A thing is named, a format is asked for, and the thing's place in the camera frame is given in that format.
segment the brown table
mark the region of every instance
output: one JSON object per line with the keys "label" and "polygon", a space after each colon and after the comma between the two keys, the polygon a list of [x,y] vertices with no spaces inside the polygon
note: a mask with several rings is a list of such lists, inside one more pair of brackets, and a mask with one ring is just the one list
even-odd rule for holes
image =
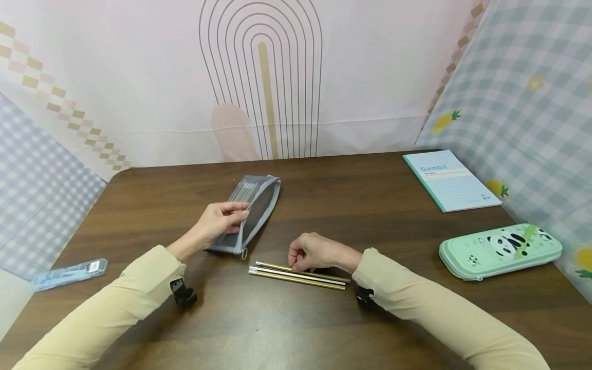
{"label": "brown table", "polygon": [[[358,305],[345,292],[247,274],[256,260],[287,262],[289,243],[316,231],[355,249],[376,247],[476,303],[524,335],[551,368],[592,368],[592,308],[553,264],[463,282],[437,255],[444,239],[513,224],[501,207],[444,214],[401,153],[130,169],[117,175],[55,267],[107,258],[102,278],[35,294],[0,345],[10,368],[82,301],[135,258],[189,229],[244,174],[280,176],[274,213],[249,257],[202,252],[186,284],[199,303],[172,300],[130,329],[98,369],[438,369],[466,366],[415,324]],[[330,274],[344,275],[341,271]]]}

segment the plastic pencil box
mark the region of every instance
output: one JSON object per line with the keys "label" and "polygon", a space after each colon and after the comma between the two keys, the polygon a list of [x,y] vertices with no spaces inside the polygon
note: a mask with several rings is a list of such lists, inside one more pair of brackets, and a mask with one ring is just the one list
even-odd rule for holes
{"label": "plastic pencil box", "polygon": [[539,227],[519,224],[445,240],[438,254],[457,278],[481,281],[555,261],[562,248]]}
{"label": "plastic pencil box", "polygon": [[240,223],[237,234],[222,234],[208,248],[247,258],[247,245],[261,229],[278,202],[281,180],[276,176],[246,175],[236,186],[228,201],[250,202],[249,215]]}

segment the beige sleeve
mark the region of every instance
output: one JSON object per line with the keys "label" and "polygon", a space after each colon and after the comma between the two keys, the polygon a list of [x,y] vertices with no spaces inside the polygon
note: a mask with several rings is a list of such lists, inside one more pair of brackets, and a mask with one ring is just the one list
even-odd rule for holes
{"label": "beige sleeve", "polygon": [[66,316],[13,370],[90,368],[129,327],[160,307],[185,267],[163,246],[154,247]]}
{"label": "beige sleeve", "polygon": [[353,279],[393,315],[423,326],[476,369],[549,369],[523,336],[461,296],[367,249]]}

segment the blue plastic case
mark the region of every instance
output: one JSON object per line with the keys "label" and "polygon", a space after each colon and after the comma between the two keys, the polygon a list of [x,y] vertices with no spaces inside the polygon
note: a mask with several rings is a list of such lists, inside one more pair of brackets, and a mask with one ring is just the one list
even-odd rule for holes
{"label": "blue plastic case", "polygon": [[42,274],[37,274],[31,281],[34,292],[40,292],[73,282],[97,278],[105,275],[109,262],[104,259],[95,259],[78,265],[56,269]]}

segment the hand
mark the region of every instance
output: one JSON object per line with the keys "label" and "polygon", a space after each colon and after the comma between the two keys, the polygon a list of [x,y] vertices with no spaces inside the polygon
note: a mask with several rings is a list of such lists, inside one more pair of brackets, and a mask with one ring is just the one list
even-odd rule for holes
{"label": "hand", "polygon": [[249,215],[248,202],[212,203],[185,235],[167,247],[178,260],[183,261],[198,250],[211,246],[221,234],[236,234],[240,222]]}
{"label": "hand", "polygon": [[357,250],[317,233],[302,234],[288,251],[288,264],[294,272],[335,266],[353,274],[361,259]]}

